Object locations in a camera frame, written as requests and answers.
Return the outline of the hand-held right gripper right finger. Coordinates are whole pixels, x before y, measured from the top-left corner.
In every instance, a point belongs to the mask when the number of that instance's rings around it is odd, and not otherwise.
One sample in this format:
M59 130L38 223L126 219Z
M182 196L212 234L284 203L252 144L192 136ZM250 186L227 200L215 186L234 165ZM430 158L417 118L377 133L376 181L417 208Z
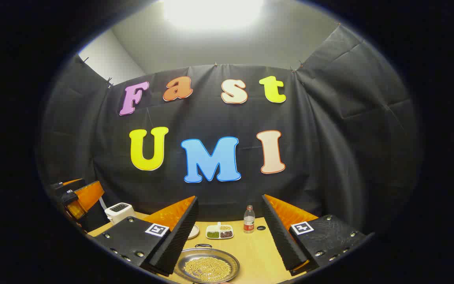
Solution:
M339 217L318 217L264 194L262 212L285 269L300 273L336 262L373 237Z

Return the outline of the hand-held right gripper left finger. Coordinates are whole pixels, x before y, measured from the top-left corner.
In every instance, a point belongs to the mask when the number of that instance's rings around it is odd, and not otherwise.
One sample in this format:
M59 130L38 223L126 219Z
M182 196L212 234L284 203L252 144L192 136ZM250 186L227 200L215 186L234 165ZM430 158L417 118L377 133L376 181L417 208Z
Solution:
M198 216L196 196L167 206L143 219L129 216L93 240L133 266L168 276Z

